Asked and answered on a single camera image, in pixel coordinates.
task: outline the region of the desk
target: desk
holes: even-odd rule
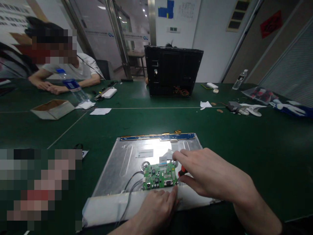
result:
[[[141,67],[135,66],[135,68],[136,68],[136,69],[137,69],[137,68],[141,68],[142,71],[143,71],[143,75],[141,75],[141,74],[138,75],[138,73],[140,73],[141,69],[138,70],[136,74],[132,74],[132,75],[133,75],[133,76],[137,76],[137,77],[139,77],[139,76],[140,76],[140,77],[146,77],[146,74],[145,74],[145,72],[144,72],[144,69],[145,69],[146,67],[143,66],[143,60],[142,60],[142,59],[144,58],[144,52],[128,52],[128,57],[133,57],[133,58],[139,58],[139,59],[141,59]]]
[[[110,81],[84,90],[93,96],[91,91],[100,91],[103,83]],[[223,105],[217,107],[224,113],[215,107],[200,110],[200,101],[226,103],[239,98],[254,103],[239,90],[232,90],[232,84],[219,85],[218,94],[195,84],[190,99],[150,97],[144,82],[117,84],[118,92],[111,99],[96,103],[99,108],[112,108],[109,114],[90,116],[90,111],[74,110],[57,121],[41,120],[29,110],[52,99],[75,104],[72,94],[41,92],[25,80],[14,80],[13,84],[18,90],[0,97],[0,148],[68,149],[83,143],[90,151],[82,164],[82,189],[77,192],[77,197],[83,197],[78,205],[81,208],[92,195],[117,137],[181,129],[195,132],[203,147],[248,173],[283,221],[313,213],[312,121],[271,107],[260,109],[262,117],[234,115]],[[251,87],[254,85],[242,85],[242,89]],[[113,227],[90,228],[83,234],[106,234]],[[169,230],[172,234],[243,232],[228,202],[180,211]]]

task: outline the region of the red decoration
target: red decoration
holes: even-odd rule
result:
[[[283,22],[281,20],[281,10],[279,10],[260,25],[262,38],[269,36],[282,25]]]

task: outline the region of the screwdriver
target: screwdriver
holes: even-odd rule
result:
[[[186,173],[188,173],[188,171],[182,165],[182,169],[178,172],[178,176],[181,177]]]

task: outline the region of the plastic bottle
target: plastic bottle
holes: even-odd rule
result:
[[[80,85],[63,69],[56,70],[59,73],[59,77],[62,79],[63,84],[72,92],[79,103],[84,103],[90,101],[89,97],[82,90]]]
[[[232,87],[234,90],[238,90],[241,86],[242,82],[244,81],[245,77],[247,76],[248,70],[244,70],[240,75],[237,81],[235,82],[234,86]]]

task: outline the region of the green circuit board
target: green circuit board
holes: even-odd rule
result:
[[[177,182],[175,165],[147,165],[143,173],[143,190],[174,186]]]

